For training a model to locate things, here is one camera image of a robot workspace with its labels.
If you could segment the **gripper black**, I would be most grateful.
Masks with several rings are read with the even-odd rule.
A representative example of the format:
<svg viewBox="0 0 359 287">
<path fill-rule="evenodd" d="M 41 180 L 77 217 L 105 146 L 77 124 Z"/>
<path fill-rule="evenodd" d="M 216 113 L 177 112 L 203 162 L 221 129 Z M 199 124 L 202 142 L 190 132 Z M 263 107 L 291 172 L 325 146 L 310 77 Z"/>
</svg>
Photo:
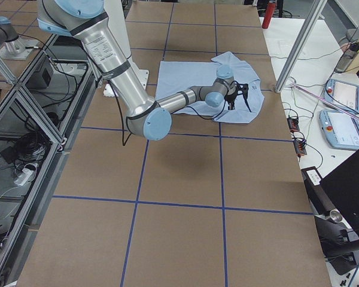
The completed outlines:
<svg viewBox="0 0 359 287">
<path fill-rule="evenodd" d="M 235 109 L 235 100 L 238 96 L 238 91 L 239 91 L 239 84 L 233 83 L 233 85 L 231 86 L 231 89 L 225 95 L 224 99 L 229 104 L 228 110 Z"/>
</svg>

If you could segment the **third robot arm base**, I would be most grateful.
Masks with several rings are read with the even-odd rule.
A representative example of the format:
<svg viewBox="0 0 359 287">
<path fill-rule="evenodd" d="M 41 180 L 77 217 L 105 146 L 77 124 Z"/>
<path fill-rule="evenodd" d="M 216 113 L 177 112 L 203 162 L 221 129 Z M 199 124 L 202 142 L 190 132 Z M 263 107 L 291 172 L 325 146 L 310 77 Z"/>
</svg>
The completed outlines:
<svg viewBox="0 0 359 287">
<path fill-rule="evenodd" d="M 0 16 L 0 57 L 5 60 L 26 60 L 37 40 L 23 39 L 10 20 Z"/>
</svg>

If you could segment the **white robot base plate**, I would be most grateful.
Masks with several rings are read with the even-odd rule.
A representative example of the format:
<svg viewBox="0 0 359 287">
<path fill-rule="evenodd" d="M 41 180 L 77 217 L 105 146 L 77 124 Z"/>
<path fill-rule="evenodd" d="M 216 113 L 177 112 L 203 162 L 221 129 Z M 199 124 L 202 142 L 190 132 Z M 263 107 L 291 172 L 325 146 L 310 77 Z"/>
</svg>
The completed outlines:
<svg viewBox="0 0 359 287">
<path fill-rule="evenodd" d="M 136 71 L 136 76 L 138 78 L 138 81 L 140 82 L 139 85 L 144 90 L 146 90 L 147 88 L 149 73 L 150 72 L 147 69 L 137 69 Z M 131 80 L 108 81 L 104 88 L 103 95 L 105 97 L 118 97 L 119 88 L 121 88 L 121 91 L 129 91 L 134 86 L 136 86 L 136 83 Z"/>
</svg>

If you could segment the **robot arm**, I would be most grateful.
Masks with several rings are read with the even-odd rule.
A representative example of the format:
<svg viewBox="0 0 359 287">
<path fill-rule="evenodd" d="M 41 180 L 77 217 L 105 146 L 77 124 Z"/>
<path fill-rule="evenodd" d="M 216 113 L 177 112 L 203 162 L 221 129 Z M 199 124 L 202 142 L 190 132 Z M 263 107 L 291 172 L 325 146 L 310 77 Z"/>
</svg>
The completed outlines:
<svg viewBox="0 0 359 287">
<path fill-rule="evenodd" d="M 223 65 L 211 86 L 193 86 L 162 100 L 149 96 L 121 50 L 108 22 L 103 1 L 38 1 L 40 29 L 81 41 L 88 58 L 128 108 L 128 131 L 151 141 L 163 139 L 172 125 L 171 114 L 197 101 L 218 107 L 232 104 L 238 83 L 232 69 Z"/>
</svg>

